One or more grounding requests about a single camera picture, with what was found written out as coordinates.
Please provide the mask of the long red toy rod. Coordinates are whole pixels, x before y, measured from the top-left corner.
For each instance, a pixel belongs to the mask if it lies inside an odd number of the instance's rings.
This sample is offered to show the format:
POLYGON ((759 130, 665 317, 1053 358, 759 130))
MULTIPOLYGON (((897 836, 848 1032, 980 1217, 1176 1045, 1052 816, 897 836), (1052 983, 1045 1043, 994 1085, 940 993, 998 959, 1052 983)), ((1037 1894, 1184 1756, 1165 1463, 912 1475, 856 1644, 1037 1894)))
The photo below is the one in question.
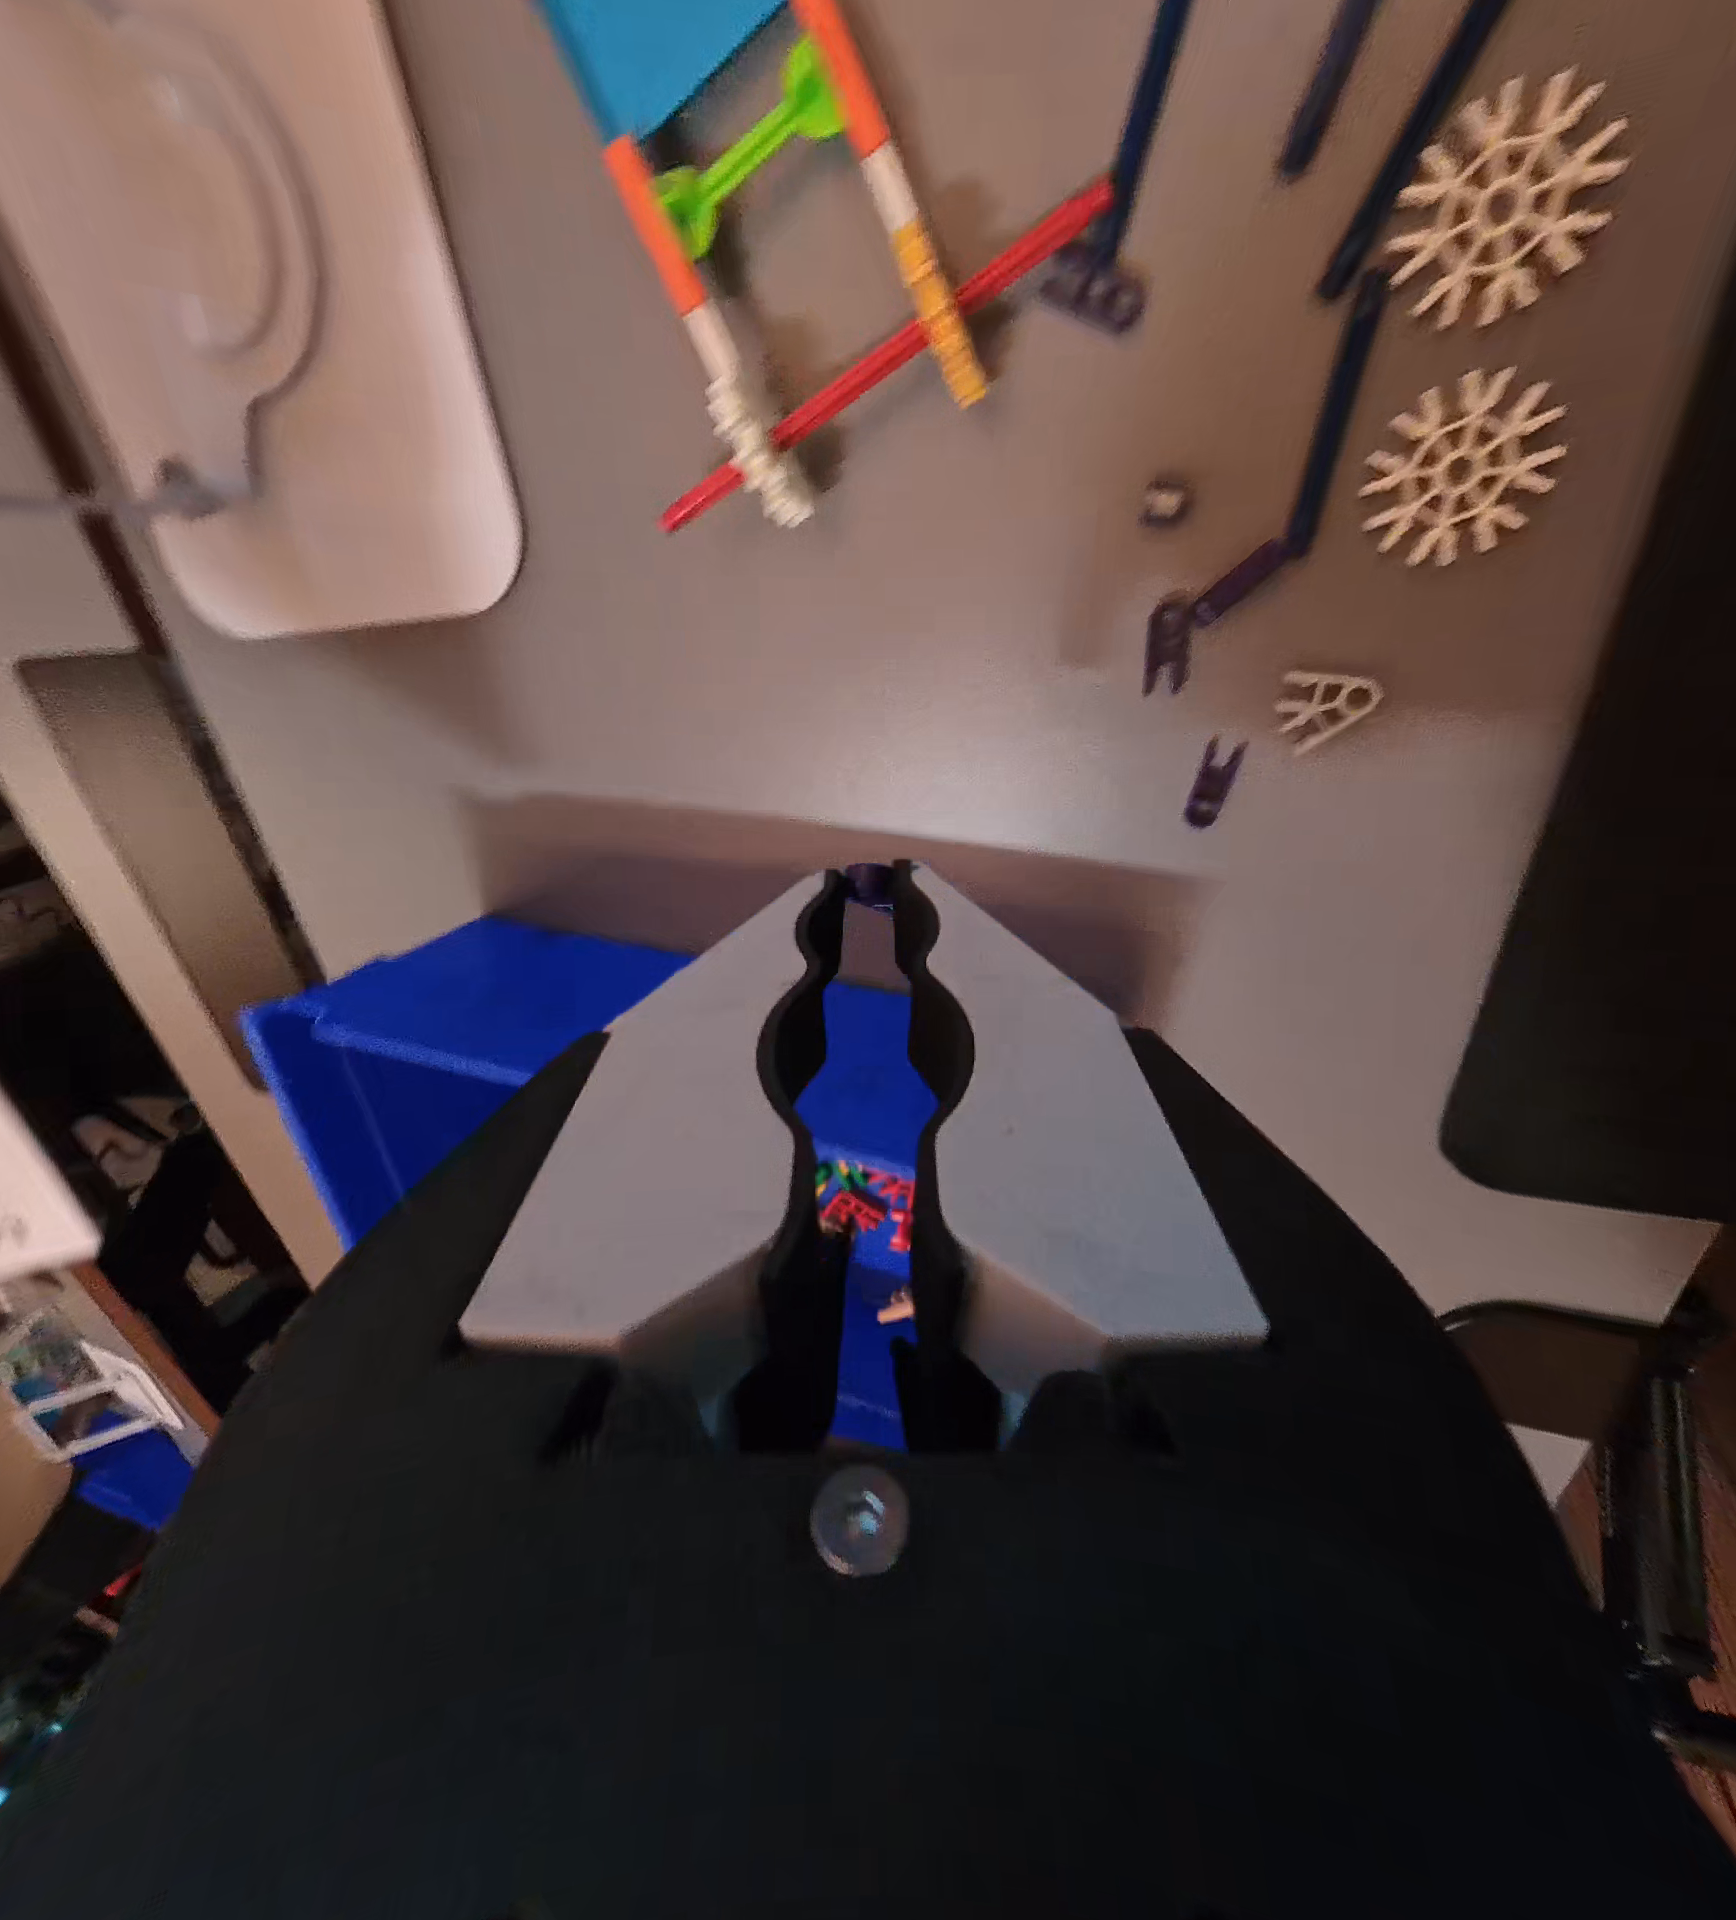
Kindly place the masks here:
MULTIPOLYGON (((1053 204, 1019 239, 956 288, 953 300, 959 317, 963 320, 974 318, 1045 269, 1056 252, 1082 239, 1112 208, 1112 202, 1114 180, 1103 172, 1053 204)), ((769 430, 772 453, 779 459, 795 453, 815 432, 830 427, 925 353, 927 339, 919 320, 908 320, 776 423, 769 430)), ((665 534, 676 534, 743 489, 741 469, 733 459, 726 459, 688 492, 671 499, 660 514, 658 527, 665 534)))

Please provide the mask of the pile of toy construction pieces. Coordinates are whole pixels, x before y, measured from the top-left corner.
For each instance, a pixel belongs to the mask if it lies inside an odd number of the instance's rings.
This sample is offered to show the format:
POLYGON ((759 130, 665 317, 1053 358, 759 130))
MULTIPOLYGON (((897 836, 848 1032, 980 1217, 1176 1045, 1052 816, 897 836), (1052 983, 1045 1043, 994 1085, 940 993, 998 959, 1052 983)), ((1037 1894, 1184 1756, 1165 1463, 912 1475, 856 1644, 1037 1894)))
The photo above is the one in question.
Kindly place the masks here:
POLYGON ((902 1330, 912 1305, 912 1171, 819 1150, 815 1217, 823 1237, 845 1245, 850 1305, 879 1330, 902 1330))

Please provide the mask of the small blue crate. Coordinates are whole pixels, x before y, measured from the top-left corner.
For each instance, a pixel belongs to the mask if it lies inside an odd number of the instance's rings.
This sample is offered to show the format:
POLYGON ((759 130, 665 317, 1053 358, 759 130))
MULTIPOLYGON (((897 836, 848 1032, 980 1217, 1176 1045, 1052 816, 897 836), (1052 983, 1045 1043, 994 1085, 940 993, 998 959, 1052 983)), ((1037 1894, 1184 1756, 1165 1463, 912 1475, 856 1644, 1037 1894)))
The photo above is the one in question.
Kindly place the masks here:
POLYGON ((88 1509, 145 1533, 161 1533, 179 1510, 194 1463, 158 1426, 123 1431, 111 1425, 71 1463, 71 1496, 88 1509))

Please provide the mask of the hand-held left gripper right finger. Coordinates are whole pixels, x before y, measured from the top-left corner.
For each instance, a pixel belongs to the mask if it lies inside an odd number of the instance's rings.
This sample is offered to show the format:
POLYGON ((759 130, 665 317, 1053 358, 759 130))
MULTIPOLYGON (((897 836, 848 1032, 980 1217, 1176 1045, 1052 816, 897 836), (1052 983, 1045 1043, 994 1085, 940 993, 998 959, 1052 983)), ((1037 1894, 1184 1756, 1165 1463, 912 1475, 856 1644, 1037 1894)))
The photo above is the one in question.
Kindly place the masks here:
POLYGON ((912 1364, 976 1398, 1255 1351, 1268 1318, 1112 1009, 933 868, 890 874, 913 1164, 912 1364))

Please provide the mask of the grey fan connector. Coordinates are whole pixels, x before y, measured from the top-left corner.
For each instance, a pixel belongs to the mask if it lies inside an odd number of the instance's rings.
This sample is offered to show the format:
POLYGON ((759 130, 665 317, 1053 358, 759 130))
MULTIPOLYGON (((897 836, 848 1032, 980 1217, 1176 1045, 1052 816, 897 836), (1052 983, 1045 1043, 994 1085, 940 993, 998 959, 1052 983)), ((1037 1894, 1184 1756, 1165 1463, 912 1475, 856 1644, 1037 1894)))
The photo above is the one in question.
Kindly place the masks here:
POLYGON ((1384 685, 1369 677, 1290 669, 1272 707, 1273 733, 1290 757, 1312 757, 1376 714, 1384 698, 1384 685))

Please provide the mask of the blue storage bin with tag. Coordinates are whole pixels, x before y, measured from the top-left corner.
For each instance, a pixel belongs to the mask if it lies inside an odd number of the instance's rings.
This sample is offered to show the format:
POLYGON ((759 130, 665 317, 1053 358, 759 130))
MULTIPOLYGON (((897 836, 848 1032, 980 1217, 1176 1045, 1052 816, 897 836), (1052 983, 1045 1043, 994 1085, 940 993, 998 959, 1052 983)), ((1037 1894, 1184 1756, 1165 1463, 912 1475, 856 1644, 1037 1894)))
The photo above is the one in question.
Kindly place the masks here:
MULTIPOLYGON (((242 1012, 244 1041, 350 1248, 570 1045, 686 965, 676 952, 481 919, 242 1012)), ((908 998, 835 981, 826 1063, 795 1103, 813 1156, 912 1172, 932 1096, 908 1061, 908 998)), ((832 1439, 903 1453, 894 1342, 844 1295, 832 1439)))

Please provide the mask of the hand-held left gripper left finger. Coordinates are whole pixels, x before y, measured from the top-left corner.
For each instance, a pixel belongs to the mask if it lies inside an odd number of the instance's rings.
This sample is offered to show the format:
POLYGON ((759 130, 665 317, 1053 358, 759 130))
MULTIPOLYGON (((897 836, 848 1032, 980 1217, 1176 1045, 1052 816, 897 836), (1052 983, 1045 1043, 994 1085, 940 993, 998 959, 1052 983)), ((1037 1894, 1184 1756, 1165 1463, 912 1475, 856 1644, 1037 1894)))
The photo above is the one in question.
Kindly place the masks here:
POLYGON ((848 906, 844 872, 797 879, 608 1024, 467 1347, 615 1364, 726 1401, 731 1429, 832 1429, 848 1259, 800 1103, 848 906))

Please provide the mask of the white snowflake connector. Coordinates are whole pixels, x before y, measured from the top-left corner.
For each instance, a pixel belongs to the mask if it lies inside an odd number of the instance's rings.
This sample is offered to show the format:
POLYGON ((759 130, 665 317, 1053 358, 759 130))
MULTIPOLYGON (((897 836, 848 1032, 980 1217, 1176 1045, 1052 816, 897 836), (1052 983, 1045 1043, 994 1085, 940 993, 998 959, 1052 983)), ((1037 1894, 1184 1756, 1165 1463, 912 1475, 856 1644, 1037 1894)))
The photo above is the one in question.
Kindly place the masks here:
POLYGON ((1379 244, 1413 322, 1501 324, 1584 265, 1614 218, 1599 194, 1629 166, 1625 119, 1602 113, 1604 95, 1572 66, 1541 84, 1513 76, 1419 150, 1379 244))
POLYGON ((1391 416, 1364 459, 1359 532, 1408 568, 1481 558, 1528 527, 1567 456, 1570 409, 1516 366, 1470 368, 1391 416))

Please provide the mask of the colourful toy construction model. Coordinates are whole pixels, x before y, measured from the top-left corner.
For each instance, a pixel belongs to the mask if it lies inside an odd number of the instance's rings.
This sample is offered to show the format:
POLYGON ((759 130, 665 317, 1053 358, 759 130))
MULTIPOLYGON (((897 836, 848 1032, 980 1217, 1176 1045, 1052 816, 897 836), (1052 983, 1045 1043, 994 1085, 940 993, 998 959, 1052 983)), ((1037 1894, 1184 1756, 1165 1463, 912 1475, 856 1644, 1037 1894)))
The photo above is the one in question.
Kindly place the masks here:
POLYGON ((704 260, 722 210, 784 149, 842 138, 873 202, 922 342, 962 410, 987 394, 985 370, 952 292, 933 232, 845 9, 835 3, 544 3, 559 59, 601 140, 601 160, 701 378, 710 427, 762 516, 791 531, 813 513, 797 461, 743 368, 704 260), (735 62, 768 25, 789 14, 794 41, 779 96, 705 164, 655 172, 650 143, 735 62))

